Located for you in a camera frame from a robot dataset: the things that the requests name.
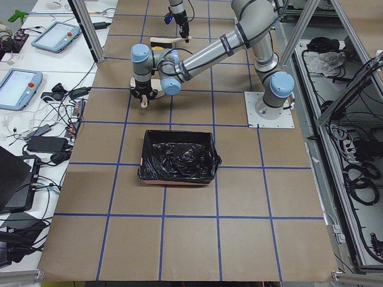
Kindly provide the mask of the green handled grabber tool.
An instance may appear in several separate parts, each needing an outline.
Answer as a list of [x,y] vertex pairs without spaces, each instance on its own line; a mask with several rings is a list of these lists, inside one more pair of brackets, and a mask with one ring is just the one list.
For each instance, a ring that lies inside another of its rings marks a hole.
[[16,20],[20,19],[21,23],[24,23],[24,19],[28,15],[67,15],[67,14],[73,14],[72,11],[20,11],[20,10],[15,10],[14,14],[8,18],[8,21],[13,23]]

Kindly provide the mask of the aluminium frame post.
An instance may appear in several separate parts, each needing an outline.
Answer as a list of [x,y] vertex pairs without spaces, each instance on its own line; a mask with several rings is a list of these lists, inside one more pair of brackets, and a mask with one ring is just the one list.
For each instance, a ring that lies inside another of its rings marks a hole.
[[93,61],[95,63],[102,63],[105,60],[105,55],[84,1],[68,0],[68,4],[71,7],[77,23],[79,24],[79,27],[84,35]]

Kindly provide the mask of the beige plastic dustpan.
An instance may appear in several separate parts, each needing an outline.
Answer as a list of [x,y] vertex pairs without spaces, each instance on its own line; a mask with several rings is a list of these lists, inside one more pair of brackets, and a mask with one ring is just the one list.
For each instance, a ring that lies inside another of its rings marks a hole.
[[[162,90],[159,79],[151,79],[151,86],[153,89],[158,90],[158,94],[156,96],[156,99],[162,97],[165,94],[165,92]],[[135,87],[135,78],[134,77],[132,77],[130,79],[130,87]],[[149,103],[150,103],[150,100],[148,100],[146,98],[146,96],[143,94],[142,100],[140,100],[141,108],[143,108],[143,109],[147,108]]]

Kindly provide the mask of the upper blue teach pendant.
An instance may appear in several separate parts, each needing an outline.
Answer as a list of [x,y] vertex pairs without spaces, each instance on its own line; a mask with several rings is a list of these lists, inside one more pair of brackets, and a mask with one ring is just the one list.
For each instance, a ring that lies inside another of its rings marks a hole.
[[81,29],[76,25],[54,22],[31,45],[35,48],[60,53],[67,45],[80,35]]

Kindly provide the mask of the blue teach pendant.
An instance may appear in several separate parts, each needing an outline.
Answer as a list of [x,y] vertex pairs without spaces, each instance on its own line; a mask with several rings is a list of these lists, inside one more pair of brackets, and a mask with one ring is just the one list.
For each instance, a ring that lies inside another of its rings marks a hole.
[[1,109],[23,110],[42,82],[42,73],[11,68],[1,81]]
[[76,25],[54,22],[31,45],[35,48],[60,53],[67,45],[80,35],[81,29]]

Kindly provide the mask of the pink bin with black bag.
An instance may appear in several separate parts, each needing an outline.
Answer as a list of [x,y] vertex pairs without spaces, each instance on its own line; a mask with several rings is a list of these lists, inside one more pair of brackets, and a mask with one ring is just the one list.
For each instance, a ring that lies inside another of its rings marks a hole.
[[146,184],[208,185],[221,163],[210,132],[146,130],[137,174]]

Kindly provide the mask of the black power adapter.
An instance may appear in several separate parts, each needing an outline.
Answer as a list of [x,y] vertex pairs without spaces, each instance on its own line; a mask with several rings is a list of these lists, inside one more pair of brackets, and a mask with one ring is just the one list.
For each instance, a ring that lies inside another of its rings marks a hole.
[[27,145],[27,150],[40,153],[54,153],[64,151],[68,145],[65,138],[55,138],[48,136],[33,136]]

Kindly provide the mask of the lower blue teach pendant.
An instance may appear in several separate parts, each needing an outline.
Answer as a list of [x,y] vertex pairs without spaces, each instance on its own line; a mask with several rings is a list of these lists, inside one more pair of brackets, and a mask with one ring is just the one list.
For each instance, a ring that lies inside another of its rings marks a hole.
[[1,81],[1,109],[23,110],[42,82],[42,73],[11,68]]

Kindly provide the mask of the crumpled white cloth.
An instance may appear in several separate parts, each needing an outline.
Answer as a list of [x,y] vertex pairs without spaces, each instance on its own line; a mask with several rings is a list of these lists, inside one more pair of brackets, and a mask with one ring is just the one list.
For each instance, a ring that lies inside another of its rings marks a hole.
[[341,67],[346,61],[344,53],[327,52],[315,55],[308,63],[308,71],[323,74],[325,77],[334,77],[340,74]]

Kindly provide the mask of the black laptop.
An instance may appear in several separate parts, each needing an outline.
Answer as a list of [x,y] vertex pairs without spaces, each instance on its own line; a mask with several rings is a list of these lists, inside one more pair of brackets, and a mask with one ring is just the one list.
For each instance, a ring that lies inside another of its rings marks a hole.
[[41,159],[35,155],[15,156],[1,148],[1,213],[31,209]]

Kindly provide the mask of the beige hand brush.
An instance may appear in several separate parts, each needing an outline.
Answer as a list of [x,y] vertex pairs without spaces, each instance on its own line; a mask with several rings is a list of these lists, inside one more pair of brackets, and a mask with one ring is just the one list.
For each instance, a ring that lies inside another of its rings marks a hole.
[[188,36],[186,38],[157,38],[157,37],[151,37],[150,38],[150,45],[152,48],[154,47],[160,47],[160,48],[172,48],[174,44],[178,42],[189,42],[193,37]]

